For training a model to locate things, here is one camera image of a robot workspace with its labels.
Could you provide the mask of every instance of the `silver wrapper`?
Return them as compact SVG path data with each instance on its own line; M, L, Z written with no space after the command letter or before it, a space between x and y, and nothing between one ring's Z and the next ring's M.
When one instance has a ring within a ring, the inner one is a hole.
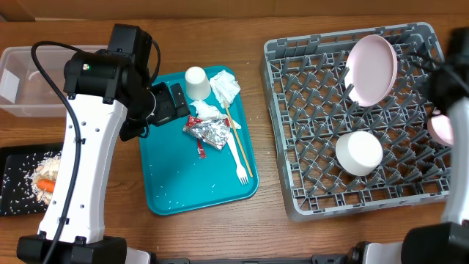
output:
M226 126L225 120L213 119L200 122L191 127L187 125L183 128L184 132L201 139L203 142L212 145L221 150L228 141L229 127Z

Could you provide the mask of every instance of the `orange food item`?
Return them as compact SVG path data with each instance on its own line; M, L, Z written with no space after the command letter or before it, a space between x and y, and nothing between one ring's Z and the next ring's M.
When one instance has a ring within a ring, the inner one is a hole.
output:
M56 187L56 182L53 180L42 179L37 181L36 186L43 191L53 193L53 189Z

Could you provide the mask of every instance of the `dish rack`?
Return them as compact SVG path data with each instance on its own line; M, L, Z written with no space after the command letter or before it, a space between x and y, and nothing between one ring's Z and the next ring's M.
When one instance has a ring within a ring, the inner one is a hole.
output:
M345 87L347 57L361 38L378 34L398 57L396 82L377 105L362 108ZM450 150L433 141L426 119L433 106L418 88L428 73L410 52L443 61L428 23L410 23L269 40L261 75L276 139L277 164L288 217L293 221L403 205L444 201ZM383 160L363 177L342 169L337 139L368 131L383 146Z

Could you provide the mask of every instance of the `clear plastic bin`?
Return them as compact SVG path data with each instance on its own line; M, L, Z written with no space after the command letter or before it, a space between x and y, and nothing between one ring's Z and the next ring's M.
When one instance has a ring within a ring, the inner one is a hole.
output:
M104 45L76 47L88 52L107 48ZM37 49L40 64L60 90L65 84L65 63L74 53L56 46L43 46ZM0 109L16 117L65 116L65 107L32 61L31 47L10 47L1 55Z

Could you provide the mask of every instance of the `wooden tabletop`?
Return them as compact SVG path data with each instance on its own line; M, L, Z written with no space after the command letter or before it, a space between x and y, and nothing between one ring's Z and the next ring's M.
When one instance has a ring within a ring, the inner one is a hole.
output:
M0 50L54 40L73 45L105 45L114 23L139 25L159 43L160 74L190 66L226 65L235 72L260 176L250 199L159 217L147 207L139 142L118 142L108 182L106 235L159 257L192 259L310 257L345 253L359 241L387 243L406 232L439 222L444 204L407 206L321 221L287 218L276 166L272 125L260 81L259 64L267 40L362 29L399 23L430 23L443 49L448 33L469 26L466 15L390 15L310 18L188 19L0 23ZM17 118L0 111L0 146L60 142L64 118ZM0 263L19 263L18 238L35 234L43 215L0 218Z

